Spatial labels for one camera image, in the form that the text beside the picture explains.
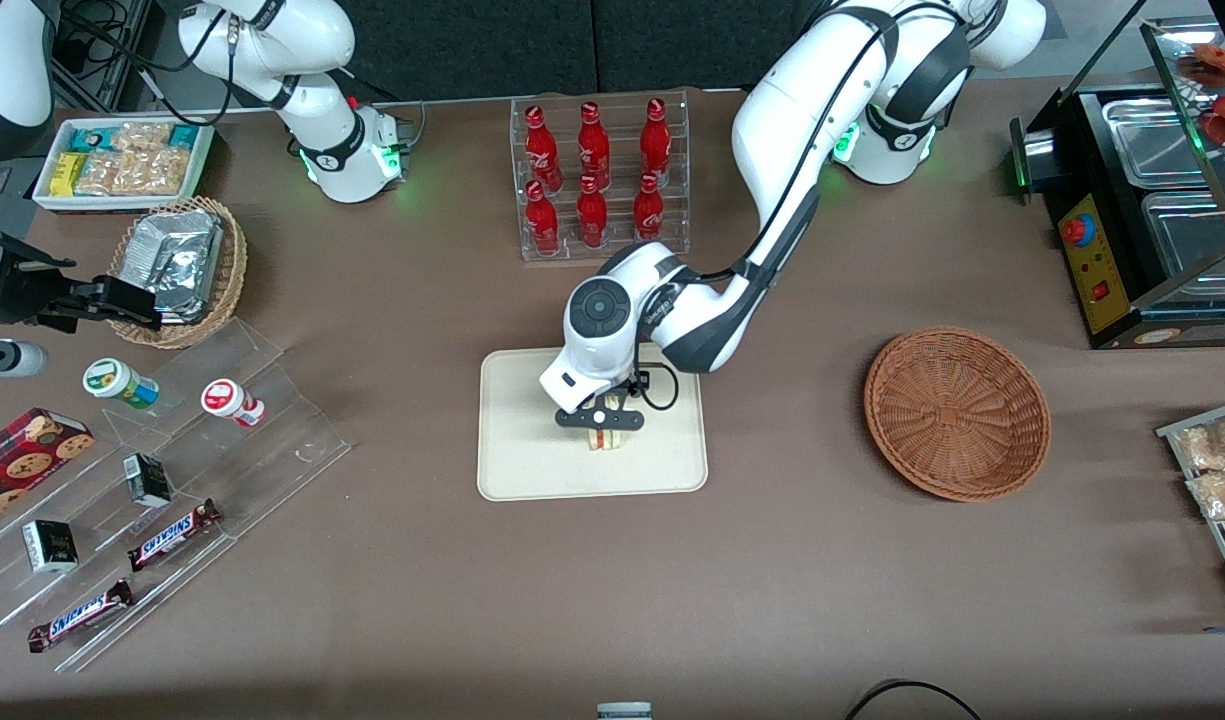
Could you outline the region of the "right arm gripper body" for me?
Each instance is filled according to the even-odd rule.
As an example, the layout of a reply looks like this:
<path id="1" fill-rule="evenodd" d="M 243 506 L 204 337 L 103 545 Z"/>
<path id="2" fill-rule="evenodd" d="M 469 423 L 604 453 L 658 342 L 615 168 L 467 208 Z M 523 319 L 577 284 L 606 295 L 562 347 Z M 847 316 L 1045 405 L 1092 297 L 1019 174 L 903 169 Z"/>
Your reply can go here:
<path id="1" fill-rule="evenodd" d="M 27 242 L 5 238 L 0 245 L 0 324 L 77 324 L 56 301 L 71 296 L 72 280 L 62 274 L 76 261 L 56 260 Z"/>

